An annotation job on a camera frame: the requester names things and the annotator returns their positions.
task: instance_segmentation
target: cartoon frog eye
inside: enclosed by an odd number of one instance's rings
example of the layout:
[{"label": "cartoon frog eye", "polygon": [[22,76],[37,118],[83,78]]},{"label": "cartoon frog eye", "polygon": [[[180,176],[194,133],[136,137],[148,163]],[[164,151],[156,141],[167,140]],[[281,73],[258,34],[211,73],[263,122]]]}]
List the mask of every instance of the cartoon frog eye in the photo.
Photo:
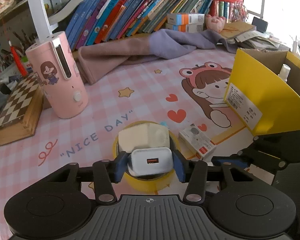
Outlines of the cartoon frog eye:
[{"label": "cartoon frog eye", "polygon": [[184,69],[184,70],[181,72],[181,74],[182,74],[183,76],[191,76],[191,75],[193,75],[193,71],[192,71],[191,69]]},{"label": "cartoon frog eye", "polygon": [[217,68],[217,67],[218,67],[218,64],[213,63],[213,62],[210,62],[210,63],[208,63],[208,66],[209,66],[209,67],[213,67],[213,68]]}]

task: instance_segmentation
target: red heart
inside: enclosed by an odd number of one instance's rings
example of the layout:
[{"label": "red heart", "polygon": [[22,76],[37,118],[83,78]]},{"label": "red heart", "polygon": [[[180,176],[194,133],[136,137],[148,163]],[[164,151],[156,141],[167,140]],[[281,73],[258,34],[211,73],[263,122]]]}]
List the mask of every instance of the red heart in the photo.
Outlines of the red heart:
[{"label": "red heart", "polygon": [[201,125],[198,125],[198,128],[199,128],[201,131],[205,132],[205,131],[207,130],[207,125],[203,123],[203,124],[201,124]]},{"label": "red heart", "polygon": [[179,109],[178,112],[170,110],[168,117],[174,122],[181,123],[186,118],[186,111],[183,109]]},{"label": "red heart", "polygon": [[175,94],[169,94],[170,97],[166,98],[168,102],[176,102],[178,101],[178,97]]}]

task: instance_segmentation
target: charger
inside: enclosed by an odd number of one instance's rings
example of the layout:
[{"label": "charger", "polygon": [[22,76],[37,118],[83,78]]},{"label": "charger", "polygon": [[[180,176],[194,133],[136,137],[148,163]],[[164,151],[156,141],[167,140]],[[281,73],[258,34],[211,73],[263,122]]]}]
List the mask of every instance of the charger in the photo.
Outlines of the charger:
[{"label": "charger", "polygon": [[167,147],[136,149],[128,158],[128,171],[135,177],[166,173],[172,169],[172,152]]}]

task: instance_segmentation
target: brown hair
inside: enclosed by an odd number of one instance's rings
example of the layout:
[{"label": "brown hair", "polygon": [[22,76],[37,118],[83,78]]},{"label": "brown hair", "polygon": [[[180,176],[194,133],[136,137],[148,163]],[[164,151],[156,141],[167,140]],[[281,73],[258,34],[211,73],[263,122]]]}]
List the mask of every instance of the brown hair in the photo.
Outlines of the brown hair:
[{"label": "brown hair", "polygon": [[[194,67],[192,69],[198,69],[198,68],[202,68],[202,66],[199,67],[197,65],[197,67]],[[230,68],[222,68],[222,69],[227,70],[229,72],[231,72],[231,70],[232,70]],[[226,72],[223,72],[220,70],[202,71],[196,75],[195,84],[197,85],[197,88],[203,89],[208,84],[212,84],[216,81],[227,79],[228,77],[230,77],[229,73],[226,73]],[[210,106],[211,103],[208,100],[206,100],[205,98],[201,98],[192,92],[194,87],[191,85],[189,78],[183,79],[181,82],[181,85],[182,85],[183,89],[186,91],[186,93],[194,101],[197,102],[197,104],[202,108],[204,114],[211,120],[211,112],[213,111],[213,109]]]},{"label": "brown hair", "polygon": [[48,68],[53,68],[52,73],[53,74],[57,74],[57,69],[55,67],[55,65],[51,62],[51,61],[46,61],[43,62],[40,66],[40,70],[41,70],[41,74],[45,79],[48,79],[49,75],[48,74],[44,74],[43,72],[46,70],[46,66]]}]

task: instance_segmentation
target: adhesive tape roll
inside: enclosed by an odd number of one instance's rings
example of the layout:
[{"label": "adhesive tape roll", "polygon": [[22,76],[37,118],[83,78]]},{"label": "adhesive tape roll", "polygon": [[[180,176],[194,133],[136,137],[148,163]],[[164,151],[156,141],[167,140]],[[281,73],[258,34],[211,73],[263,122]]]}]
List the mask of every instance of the adhesive tape roll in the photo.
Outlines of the adhesive tape roll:
[{"label": "adhesive tape roll", "polygon": [[[156,122],[138,121],[138,122],[129,124],[125,128],[129,128],[134,125],[141,124],[141,123],[156,123]],[[179,142],[171,131],[169,131],[169,136],[170,136],[170,149],[171,150],[174,150],[174,149],[180,150]],[[112,152],[113,152],[114,158],[119,153],[119,151],[118,151],[118,136],[114,140]],[[127,180],[128,184],[131,187],[133,187],[135,190],[147,192],[147,193],[153,193],[153,192],[159,191],[159,190],[167,187],[170,184],[170,182],[172,181],[173,173],[174,173],[174,170],[172,170],[168,173],[162,174],[162,175],[149,176],[148,179],[140,179],[137,177],[133,177],[130,174],[128,174],[127,172],[125,172],[123,177],[124,177],[124,179]]]}]

